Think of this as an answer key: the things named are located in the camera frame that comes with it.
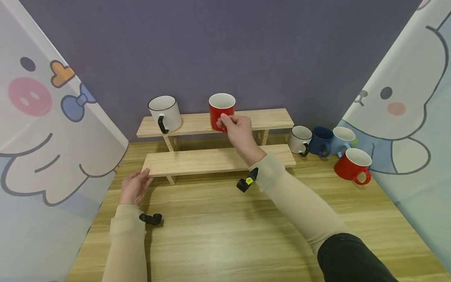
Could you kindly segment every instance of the beige sleeve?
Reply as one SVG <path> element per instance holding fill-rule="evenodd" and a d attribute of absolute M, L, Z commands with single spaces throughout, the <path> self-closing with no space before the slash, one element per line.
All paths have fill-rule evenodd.
<path fill-rule="evenodd" d="M 103 282 L 146 282 L 147 265 L 144 253 L 145 223 L 143 213 L 135 205 L 119 205 L 111 220 L 111 247 L 106 261 Z"/>
<path fill-rule="evenodd" d="M 266 155 L 249 170 L 256 167 L 256 183 L 260 190 L 299 230 L 315 254 L 330 236 L 350 232 L 334 210 L 309 187 L 289 174 L 274 155 Z"/>

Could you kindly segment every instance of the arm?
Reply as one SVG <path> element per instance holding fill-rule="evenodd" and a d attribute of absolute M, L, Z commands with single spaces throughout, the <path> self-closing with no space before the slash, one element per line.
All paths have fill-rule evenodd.
<path fill-rule="evenodd" d="M 230 141 L 249 170 L 258 167 L 260 190 L 306 239 L 326 282 L 397 281 L 321 197 L 289 174 L 274 155 L 257 146 L 249 118 L 222 115 L 218 126 L 227 127 Z"/>
<path fill-rule="evenodd" d="M 331 235 L 349 232 L 343 220 L 320 196 L 289 174 L 274 155 L 266 155 L 257 146 L 249 118 L 222 115 L 218 126 L 227 127 L 230 141 L 249 170 L 258 167 L 256 183 L 260 190 L 299 230 L 315 254 Z"/>
<path fill-rule="evenodd" d="M 147 281 L 144 252 L 145 223 L 139 219 L 139 205 L 153 178 L 149 170 L 135 171 L 122 181 L 122 194 L 116 216 L 111 220 L 111 247 L 106 261 L 104 282 Z"/>
<path fill-rule="evenodd" d="M 111 220 L 111 247 L 102 281 L 147 281 L 145 223 L 135 205 L 119 205 Z"/>

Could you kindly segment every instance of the left hand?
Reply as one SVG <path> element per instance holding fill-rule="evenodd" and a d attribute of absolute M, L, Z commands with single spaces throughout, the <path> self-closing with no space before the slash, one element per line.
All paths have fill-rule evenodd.
<path fill-rule="evenodd" d="M 147 187 L 153 181 L 153 177 L 149 177 L 148 174 L 148 168 L 142 172 L 138 169 L 122 180 L 122 193 L 119 205 L 131 204 L 139 206 L 141 204 Z"/>

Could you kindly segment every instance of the cartoon eye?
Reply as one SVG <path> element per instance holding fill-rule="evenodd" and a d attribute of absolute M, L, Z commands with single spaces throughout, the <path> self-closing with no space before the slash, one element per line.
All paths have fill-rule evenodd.
<path fill-rule="evenodd" d="M 382 89 L 381 91 L 381 98 L 386 100 L 391 97 L 392 93 L 393 89 L 391 87 L 384 87 L 384 89 Z"/>
<path fill-rule="evenodd" d="M 27 71 L 34 71 L 36 69 L 36 65 L 34 64 L 33 60 L 28 57 L 20 58 L 20 64 Z"/>

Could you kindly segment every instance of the black mug handle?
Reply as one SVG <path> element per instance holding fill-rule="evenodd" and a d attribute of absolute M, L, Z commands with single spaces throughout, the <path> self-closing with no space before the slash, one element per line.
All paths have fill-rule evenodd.
<path fill-rule="evenodd" d="M 305 152 L 299 152 L 299 155 L 301 155 L 301 157 L 306 157 L 308 155 L 308 153 L 310 152 L 310 150 L 308 149 L 308 144 L 304 143 L 305 146 Z"/>
<path fill-rule="evenodd" d="M 165 116 L 159 116 L 158 117 L 158 126 L 160 127 L 161 133 L 168 134 L 169 130 L 167 130 L 163 124 L 163 118 Z"/>

